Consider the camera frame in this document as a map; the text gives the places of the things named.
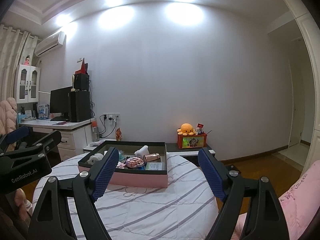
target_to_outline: curtain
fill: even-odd
[[[16,68],[25,62],[27,55],[31,64],[37,42],[38,37],[32,38],[28,32],[0,25],[0,101],[13,97]]]

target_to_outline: white toy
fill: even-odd
[[[87,161],[88,164],[93,165],[97,161],[101,161],[103,158],[103,155],[101,153],[96,153],[95,155],[92,155],[89,157],[89,160]]]
[[[149,151],[148,151],[148,146],[147,145],[145,145],[145,146],[143,146],[140,150],[138,150],[138,151],[136,151],[135,153],[134,153],[134,155],[136,156],[136,157],[139,157],[139,158],[141,158],[142,160],[143,160],[143,156],[144,155],[149,155],[150,153],[149,153]]]

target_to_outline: striped tablecloth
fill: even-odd
[[[52,168],[43,177],[33,196],[33,208],[50,176],[75,177],[78,155]],[[215,197],[200,169],[178,155],[167,157],[168,187],[138,188],[108,185],[95,203],[113,240],[197,240],[209,233],[217,215]],[[85,240],[73,198],[68,198],[77,238]]]

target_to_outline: wooden baseboard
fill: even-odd
[[[224,165],[229,165],[229,164],[233,164],[236,162],[242,162],[242,161],[247,161],[247,160],[252,160],[255,158],[259,158],[259,157],[264,157],[264,156],[268,156],[271,155],[273,153],[285,150],[288,148],[288,145],[277,148],[277,149],[273,149],[267,152],[263,152],[263,153],[258,153],[258,154],[254,154],[254,155],[249,155],[249,156],[244,156],[244,157],[240,157],[240,158],[235,158],[235,159],[229,159],[229,160],[223,160],[221,161]]]
[[[300,140],[300,142],[303,143],[303,144],[305,144],[305,145],[308,145],[308,146],[311,145],[311,143],[309,143],[309,142],[307,142],[307,141],[304,141],[304,140]]]

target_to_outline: silver screw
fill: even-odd
[[[53,182],[56,181],[56,177],[50,177],[50,178],[48,179],[48,181],[49,181],[50,183],[53,183]]]
[[[239,172],[238,171],[229,171],[229,174],[230,174],[230,176],[232,176],[232,177],[237,177],[238,176],[238,174],[239,174]]]
[[[269,182],[269,179],[265,176],[261,177],[261,181],[264,182],[264,183],[267,183]]]
[[[88,174],[89,174],[89,172],[87,172],[87,171],[81,171],[80,172],[80,177],[84,178],[84,177],[88,176]]]

